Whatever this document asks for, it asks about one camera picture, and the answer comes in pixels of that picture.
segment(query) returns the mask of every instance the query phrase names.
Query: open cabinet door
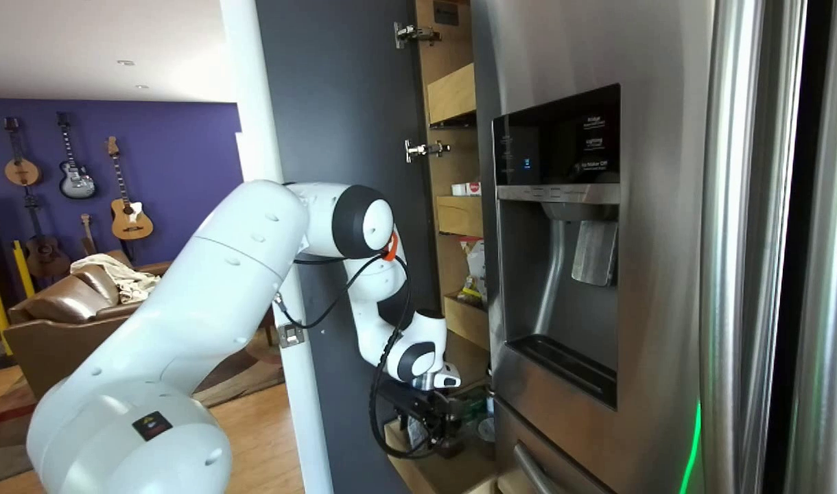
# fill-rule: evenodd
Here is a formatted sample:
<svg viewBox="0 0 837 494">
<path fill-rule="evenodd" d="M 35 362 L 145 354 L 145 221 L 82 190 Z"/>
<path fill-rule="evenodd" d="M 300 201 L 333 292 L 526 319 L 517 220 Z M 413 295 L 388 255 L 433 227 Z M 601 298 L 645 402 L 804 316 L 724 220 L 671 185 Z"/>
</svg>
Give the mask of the open cabinet door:
<svg viewBox="0 0 837 494">
<path fill-rule="evenodd" d="M 286 181 L 366 184 L 391 198 L 418 308 L 440 308 L 429 166 L 407 163 L 422 140 L 418 47 L 396 47 L 408 0 L 264 0 L 269 92 Z M 344 290 L 339 262 L 300 266 L 307 321 Z M 404 490 L 371 437 L 371 367 L 345 305 L 311 332 L 334 490 Z"/>
</svg>

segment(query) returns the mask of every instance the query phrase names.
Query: acoustic guitar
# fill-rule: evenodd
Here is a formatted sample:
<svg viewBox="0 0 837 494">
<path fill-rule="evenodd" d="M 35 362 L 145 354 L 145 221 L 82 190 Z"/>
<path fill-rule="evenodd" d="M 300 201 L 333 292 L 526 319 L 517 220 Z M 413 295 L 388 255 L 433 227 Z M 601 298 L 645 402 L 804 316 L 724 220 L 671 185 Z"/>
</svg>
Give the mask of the acoustic guitar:
<svg viewBox="0 0 837 494">
<path fill-rule="evenodd" d="M 16 184 L 16 185 L 31 185 L 42 177 L 42 170 L 35 166 L 35 162 L 31 162 L 26 153 L 23 153 L 23 146 L 20 146 L 20 117 L 9 114 L 6 124 L 4 124 L 6 133 L 9 133 L 9 146 L 11 146 L 11 158 L 6 162 L 4 173 L 6 173 L 6 181 Z"/>
<path fill-rule="evenodd" d="M 65 158 L 61 162 L 61 170 L 63 170 L 61 191 L 71 201 L 93 198 L 96 195 L 93 176 L 87 173 L 86 163 L 78 162 L 78 157 L 71 150 L 71 137 L 68 137 L 71 120 L 63 111 L 57 111 L 57 129 L 61 129 L 63 150 L 65 150 Z"/>
<path fill-rule="evenodd" d="M 26 243 L 28 268 L 31 268 L 33 280 L 38 280 L 42 286 L 49 286 L 68 273 L 68 255 L 61 250 L 57 238 L 42 232 L 42 225 L 35 216 L 35 209 L 42 209 L 42 203 L 31 185 L 26 185 L 26 209 L 31 214 L 31 227 L 33 227 L 33 236 Z"/>
<path fill-rule="evenodd" d="M 120 242 L 140 242 L 153 232 L 153 221 L 145 216 L 144 203 L 131 201 L 124 181 L 120 148 L 115 133 L 108 140 L 108 153 L 115 163 L 119 198 L 111 203 L 113 236 Z"/>
</svg>

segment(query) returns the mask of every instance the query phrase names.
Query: ceiling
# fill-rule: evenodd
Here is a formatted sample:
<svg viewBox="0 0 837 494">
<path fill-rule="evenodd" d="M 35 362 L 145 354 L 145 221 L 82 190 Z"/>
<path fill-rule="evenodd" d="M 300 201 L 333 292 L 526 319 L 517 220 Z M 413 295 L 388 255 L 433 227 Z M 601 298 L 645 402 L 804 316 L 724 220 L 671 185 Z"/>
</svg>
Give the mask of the ceiling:
<svg viewBox="0 0 837 494">
<path fill-rule="evenodd" d="M 221 0 L 0 0 L 0 98 L 234 100 Z"/>
</svg>

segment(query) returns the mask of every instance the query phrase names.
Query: ice dispenser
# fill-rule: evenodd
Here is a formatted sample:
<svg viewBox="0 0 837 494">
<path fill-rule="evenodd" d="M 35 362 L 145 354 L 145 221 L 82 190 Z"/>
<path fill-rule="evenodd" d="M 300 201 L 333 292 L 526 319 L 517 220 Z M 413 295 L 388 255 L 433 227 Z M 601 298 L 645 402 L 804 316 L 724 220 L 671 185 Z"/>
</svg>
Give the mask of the ice dispenser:
<svg viewBox="0 0 837 494">
<path fill-rule="evenodd" d="M 509 401 L 526 362 L 617 402 L 617 100 L 610 84 L 495 120 Z"/>
</svg>

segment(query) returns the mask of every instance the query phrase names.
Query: green light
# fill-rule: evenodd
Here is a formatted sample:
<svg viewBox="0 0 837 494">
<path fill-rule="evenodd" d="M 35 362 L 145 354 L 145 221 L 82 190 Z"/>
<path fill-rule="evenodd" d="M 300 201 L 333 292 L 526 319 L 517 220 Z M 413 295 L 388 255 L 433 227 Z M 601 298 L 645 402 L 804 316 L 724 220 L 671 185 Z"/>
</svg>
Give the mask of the green light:
<svg viewBox="0 0 837 494">
<path fill-rule="evenodd" d="M 691 423 L 691 449 L 688 449 L 688 460 L 686 460 L 686 468 L 683 468 L 680 494 L 688 490 L 688 483 L 691 483 L 691 475 L 694 475 L 694 467 L 698 467 L 699 434 L 704 434 L 704 410 L 699 410 L 699 401 L 698 401 L 694 423 Z"/>
</svg>

